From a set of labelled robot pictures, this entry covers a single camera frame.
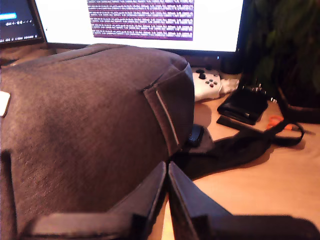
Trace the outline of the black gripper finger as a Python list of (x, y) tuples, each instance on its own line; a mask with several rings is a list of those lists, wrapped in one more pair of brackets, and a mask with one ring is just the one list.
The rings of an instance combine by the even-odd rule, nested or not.
[(318, 240), (309, 220), (290, 215), (233, 215), (168, 165), (169, 203), (177, 240)]
[(24, 240), (146, 240), (161, 211), (167, 166), (159, 163), (107, 212), (53, 213), (32, 220)]

